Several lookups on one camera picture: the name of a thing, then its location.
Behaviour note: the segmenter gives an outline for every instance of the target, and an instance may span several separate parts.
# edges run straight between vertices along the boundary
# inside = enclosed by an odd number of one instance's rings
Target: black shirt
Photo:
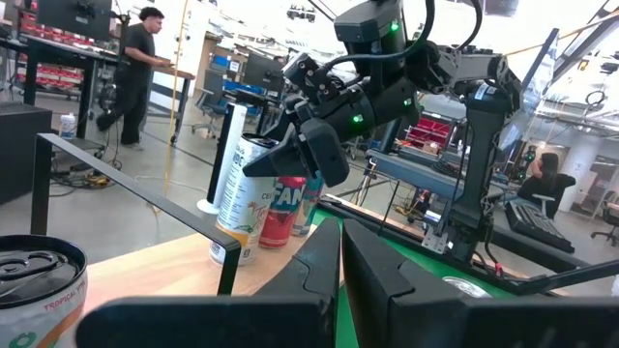
[[[155,56],[155,41],[153,34],[146,31],[144,25],[134,24],[127,28],[127,42],[126,47],[137,48],[142,53],[154,57]],[[143,81],[148,84],[150,82],[150,75],[152,67],[150,64],[137,61],[132,57],[125,54],[125,58],[130,62],[129,75],[133,81]]]
[[[554,202],[546,203],[546,215],[549,218],[554,218],[554,215],[557,213],[559,208],[561,198],[563,198],[563,192],[566,188],[575,184],[576,179],[569,175],[558,173],[554,176],[554,178],[551,178],[549,174],[544,173],[542,175],[542,179],[538,179],[535,176],[527,179],[518,190],[518,197],[524,198],[539,206],[542,205],[542,201],[533,197],[534,194],[554,198]]]

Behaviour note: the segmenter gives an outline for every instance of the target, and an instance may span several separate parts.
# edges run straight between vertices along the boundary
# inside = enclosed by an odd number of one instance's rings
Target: woman
[[[528,178],[518,191],[518,197],[542,207],[542,201],[535,198],[534,194],[539,194],[554,198],[554,202],[546,203],[546,215],[554,218],[559,208],[563,191],[576,184],[576,179],[569,175],[558,173],[559,157],[556,154],[545,153],[541,159],[531,163],[533,175]]]

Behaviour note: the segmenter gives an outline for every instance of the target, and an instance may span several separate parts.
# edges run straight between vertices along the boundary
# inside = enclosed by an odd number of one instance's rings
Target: keyboard
[[[559,250],[574,253],[572,242],[565,239],[554,228],[552,220],[543,215],[539,209],[514,202],[509,202],[505,208],[507,220],[513,231]]]

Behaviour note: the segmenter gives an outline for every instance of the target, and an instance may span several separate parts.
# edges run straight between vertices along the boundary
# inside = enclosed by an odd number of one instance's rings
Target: sneaker
[[[144,147],[140,145],[138,142],[133,144],[121,144],[124,148],[136,150],[136,151],[144,151]]]

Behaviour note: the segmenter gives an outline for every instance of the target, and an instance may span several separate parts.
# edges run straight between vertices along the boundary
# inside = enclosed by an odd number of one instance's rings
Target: robot workstation
[[[338,185],[350,171],[343,142],[382,125],[396,129],[402,118],[415,125],[421,94],[449,94],[466,106],[472,142],[461,195],[455,190],[428,232],[446,242],[444,250],[410,242],[421,255],[413,261],[361,219],[326,219],[253,296],[120,300],[84,318],[78,345],[336,347],[338,330],[345,330],[338,316],[348,315],[361,347],[619,346],[616,300],[551,292],[614,276],[618,262],[522,278],[509,275],[491,256],[492,168],[502,131],[523,107],[523,87],[504,55],[467,49],[483,17],[479,2],[471,2],[477,22],[459,46],[427,39],[433,0],[426,0],[426,23],[415,41],[407,40],[402,0],[367,1],[338,16],[335,32],[348,55],[322,66],[306,53],[288,62],[283,74],[301,93],[285,100],[279,122],[264,134],[279,144],[244,167],[248,177],[320,173],[328,187]],[[344,62],[354,63],[357,78],[343,82],[330,72]],[[481,245],[493,267],[474,260]],[[434,275],[420,265],[422,259],[511,295],[471,296],[474,289]],[[340,265],[349,312],[339,310]]]

